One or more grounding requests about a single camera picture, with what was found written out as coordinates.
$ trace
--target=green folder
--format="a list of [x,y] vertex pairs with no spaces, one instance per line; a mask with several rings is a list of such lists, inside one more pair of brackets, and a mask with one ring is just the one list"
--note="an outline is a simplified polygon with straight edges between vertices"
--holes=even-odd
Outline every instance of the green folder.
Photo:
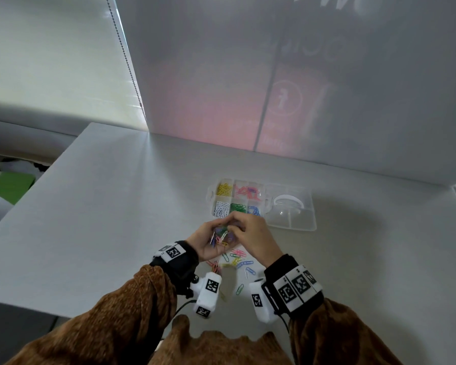
[[0,172],[0,197],[15,205],[34,181],[31,174]]

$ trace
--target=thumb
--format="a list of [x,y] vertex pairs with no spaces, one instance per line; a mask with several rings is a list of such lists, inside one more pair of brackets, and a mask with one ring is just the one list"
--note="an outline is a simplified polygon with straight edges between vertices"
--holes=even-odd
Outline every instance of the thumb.
[[228,231],[233,233],[237,239],[243,238],[244,232],[240,228],[238,228],[236,225],[229,225],[228,226]]

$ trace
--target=black wristband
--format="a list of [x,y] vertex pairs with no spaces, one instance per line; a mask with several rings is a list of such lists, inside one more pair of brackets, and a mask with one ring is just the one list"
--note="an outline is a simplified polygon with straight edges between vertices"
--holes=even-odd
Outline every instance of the black wristband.
[[[184,249],[183,253],[179,253],[180,249],[176,248],[179,245]],[[199,264],[199,257],[186,241],[178,241],[176,245],[165,250],[165,253],[171,257],[170,261],[166,262],[162,257],[154,257],[150,266],[160,266],[164,273],[169,276],[170,282],[175,286],[176,293],[192,297],[192,292],[189,289],[194,276],[196,267]]]
[[266,288],[278,313],[292,319],[311,314],[324,301],[321,285],[310,272],[285,254],[265,270]]

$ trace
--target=hand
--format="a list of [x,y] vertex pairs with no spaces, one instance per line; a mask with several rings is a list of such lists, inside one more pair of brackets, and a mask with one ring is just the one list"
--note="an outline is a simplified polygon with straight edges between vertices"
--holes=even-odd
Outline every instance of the hand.
[[222,246],[215,244],[214,247],[210,245],[211,237],[213,235],[213,230],[219,225],[226,225],[232,218],[230,216],[224,217],[222,219],[216,219],[213,221],[208,221],[201,224],[196,232],[191,234],[191,236],[186,239],[186,242],[194,248],[199,257],[199,262],[210,260],[215,258],[225,251],[235,247],[237,242],[235,240],[228,241],[227,238],[224,239],[224,242],[227,242],[227,246]]
[[228,218],[243,224],[245,231],[235,225],[229,225],[228,230],[235,234],[237,243],[241,243],[263,266],[268,268],[283,255],[263,217],[233,211]]

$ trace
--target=white table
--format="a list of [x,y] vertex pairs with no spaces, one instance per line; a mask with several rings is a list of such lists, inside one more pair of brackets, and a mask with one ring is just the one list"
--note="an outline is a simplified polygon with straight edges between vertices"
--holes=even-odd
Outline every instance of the white table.
[[[273,229],[282,250],[404,363],[456,364],[450,189],[102,124],[90,124],[0,222],[0,302],[67,317],[85,312],[159,246],[208,220],[207,188],[226,176],[310,187],[317,231]],[[222,285],[234,280],[227,273]],[[246,284],[220,302],[212,319],[190,314],[192,334],[260,337],[268,328],[248,291]],[[280,321],[270,329],[290,351]]]

